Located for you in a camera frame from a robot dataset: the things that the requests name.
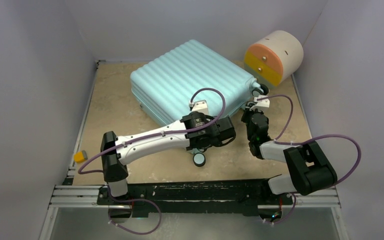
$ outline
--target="white wall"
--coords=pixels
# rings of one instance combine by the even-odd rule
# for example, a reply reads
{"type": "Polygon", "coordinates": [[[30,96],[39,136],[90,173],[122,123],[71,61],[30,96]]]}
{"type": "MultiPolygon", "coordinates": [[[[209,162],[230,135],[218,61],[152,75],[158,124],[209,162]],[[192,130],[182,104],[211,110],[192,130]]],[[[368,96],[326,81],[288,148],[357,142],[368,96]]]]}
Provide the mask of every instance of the white wall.
{"type": "Polygon", "coordinates": [[[153,60],[196,39],[228,59],[274,30],[302,43],[327,0],[66,0],[95,59],[153,60]]]}
{"type": "MultiPolygon", "coordinates": [[[[384,0],[329,0],[304,52],[296,78],[313,136],[343,133],[362,148],[359,168],[338,186],[349,235],[384,240],[384,0]]],[[[324,143],[343,176],[355,148],[324,143]]]]}
{"type": "Polygon", "coordinates": [[[63,0],[0,0],[0,239],[38,239],[94,70],[63,0]]]}

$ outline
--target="ribbed suitcase shell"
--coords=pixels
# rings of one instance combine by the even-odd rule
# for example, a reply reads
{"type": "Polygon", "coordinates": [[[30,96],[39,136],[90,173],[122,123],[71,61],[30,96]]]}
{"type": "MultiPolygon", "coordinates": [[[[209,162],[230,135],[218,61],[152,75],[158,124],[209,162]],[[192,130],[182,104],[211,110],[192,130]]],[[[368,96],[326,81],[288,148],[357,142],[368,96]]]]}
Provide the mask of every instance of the ribbed suitcase shell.
{"type": "MultiPolygon", "coordinates": [[[[132,92],[142,109],[160,126],[190,113],[191,96],[201,88],[214,88],[225,97],[223,117],[233,115],[259,87],[256,79],[233,62],[196,40],[190,40],[135,70],[132,92]]],[[[222,108],[219,95],[203,91],[195,101],[206,100],[209,114],[222,108]]]]}

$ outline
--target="purple cable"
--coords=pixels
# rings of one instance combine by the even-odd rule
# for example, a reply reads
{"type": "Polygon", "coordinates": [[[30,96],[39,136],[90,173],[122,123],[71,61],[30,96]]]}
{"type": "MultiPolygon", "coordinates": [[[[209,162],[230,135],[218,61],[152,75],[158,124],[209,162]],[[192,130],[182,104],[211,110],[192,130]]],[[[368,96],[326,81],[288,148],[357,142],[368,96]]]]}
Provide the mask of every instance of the purple cable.
{"type": "MultiPolygon", "coordinates": [[[[209,88],[209,87],[206,87],[206,88],[201,88],[199,89],[198,91],[195,92],[195,94],[191,97],[190,101],[192,102],[194,100],[194,98],[196,97],[196,95],[202,91],[213,91],[215,93],[217,93],[220,97],[221,97],[221,101],[222,101],[222,106],[221,106],[221,110],[220,110],[220,113],[214,118],[212,119],[210,122],[207,122],[206,124],[202,125],[202,126],[199,126],[199,127],[195,127],[195,128],[191,128],[191,129],[185,129],[185,130],[170,130],[170,131],[165,131],[164,134],[187,134],[187,133],[191,133],[191,132],[196,132],[196,131],[199,131],[199,130],[202,130],[202,129],[205,129],[207,128],[208,126],[214,124],[217,120],[220,119],[220,117],[223,115],[224,111],[225,111],[225,108],[226,108],[226,100],[225,100],[225,97],[223,96],[223,94],[218,91],[217,89],[214,89],[214,88],[209,88]]],[[[141,140],[145,140],[145,139],[149,139],[149,138],[153,138],[153,137],[160,137],[161,136],[161,133],[158,132],[158,133],[152,133],[152,134],[149,134],[149,135],[145,135],[145,136],[140,136],[138,138],[134,138],[132,140],[129,140],[129,141],[126,141],[125,144],[132,144],[134,142],[137,142],[137,141],[141,141],[141,140]]],[[[88,159],[87,161],[85,161],[79,168],[78,168],[78,171],[77,173],[78,174],[91,174],[91,173],[104,173],[104,171],[102,170],[88,170],[88,171],[83,171],[83,169],[85,169],[85,167],[87,165],[89,165],[92,161],[94,161],[95,159],[101,157],[102,155],[105,155],[111,151],[114,151],[116,149],[119,149],[121,147],[123,147],[124,145],[121,143],[121,144],[118,144],[118,145],[115,145],[113,147],[110,147],[100,153],[98,153],[97,155],[91,157],[90,159],[88,159]]]]}
{"type": "Polygon", "coordinates": [[[133,230],[130,230],[118,223],[115,223],[113,220],[111,220],[111,215],[110,215],[110,211],[108,211],[108,218],[109,218],[109,222],[111,224],[113,224],[114,226],[116,227],[119,227],[120,229],[123,229],[124,231],[127,231],[131,234],[136,234],[136,235],[147,235],[147,234],[151,234],[153,232],[155,232],[159,227],[160,227],[160,224],[161,224],[161,219],[163,218],[163,214],[161,213],[161,209],[158,207],[157,204],[155,204],[155,202],[151,201],[151,200],[148,200],[148,199],[141,199],[141,198],[138,198],[138,199],[130,199],[130,200],[117,200],[115,197],[113,197],[113,195],[111,195],[111,190],[110,190],[110,186],[108,185],[107,186],[107,189],[108,189],[108,196],[111,200],[113,200],[114,202],[117,202],[117,203],[124,203],[124,204],[128,204],[128,203],[133,203],[133,202],[146,202],[146,203],[149,203],[149,204],[152,204],[156,210],[158,211],[158,223],[156,224],[156,226],[150,230],[150,231],[147,231],[147,232],[138,232],[138,231],[133,231],[133,230]]]}

